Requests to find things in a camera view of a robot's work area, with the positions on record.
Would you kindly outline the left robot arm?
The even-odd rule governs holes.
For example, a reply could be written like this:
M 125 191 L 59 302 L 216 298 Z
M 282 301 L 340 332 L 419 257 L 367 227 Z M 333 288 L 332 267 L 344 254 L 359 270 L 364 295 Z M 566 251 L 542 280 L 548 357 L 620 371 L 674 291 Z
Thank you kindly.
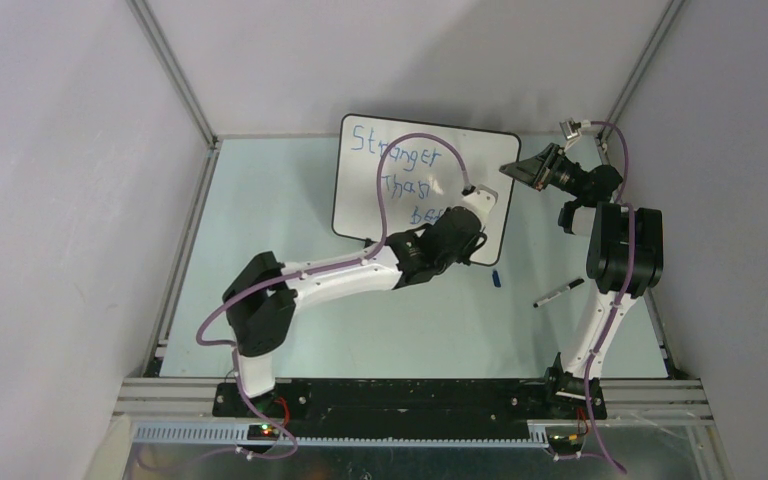
M 256 255 L 222 295 L 236 342 L 238 404 L 257 417 L 274 408 L 272 353 L 296 314 L 350 295 L 423 284 L 454 263 L 468 265 L 486 242 L 486 219 L 475 207 L 455 206 L 433 224 L 393 233 L 355 255 L 302 264 L 282 263 L 271 251 Z

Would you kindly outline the white whiteboard black frame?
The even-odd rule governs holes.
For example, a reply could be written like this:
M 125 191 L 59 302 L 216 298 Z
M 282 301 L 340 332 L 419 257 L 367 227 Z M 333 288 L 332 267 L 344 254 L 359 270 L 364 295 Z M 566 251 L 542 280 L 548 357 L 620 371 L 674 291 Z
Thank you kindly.
M 484 227 L 486 244 L 472 262 L 495 265 L 501 254 L 513 181 L 499 168 L 517 160 L 512 133 L 348 114 L 341 123 L 332 229 L 376 241 L 380 217 L 395 233 L 438 220 L 466 184 L 484 185 L 498 202 Z

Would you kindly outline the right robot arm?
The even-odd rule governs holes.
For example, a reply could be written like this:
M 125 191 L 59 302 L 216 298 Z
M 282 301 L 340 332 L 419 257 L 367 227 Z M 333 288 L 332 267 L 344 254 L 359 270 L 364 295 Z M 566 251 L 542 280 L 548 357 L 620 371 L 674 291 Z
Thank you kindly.
M 623 183 L 610 165 L 585 170 L 551 143 L 534 157 L 505 164 L 500 172 L 536 191 L 549 186 L 569 195 L 558 224 L 589 239 L 585 273 L 588 299 L 575 338 L 546 371 L 541 392 L 545 411 L 566 418 L 595 397 L 605 355 L 622 320 L 662 276 L 661 211 L 634 208 L 613 199 Z

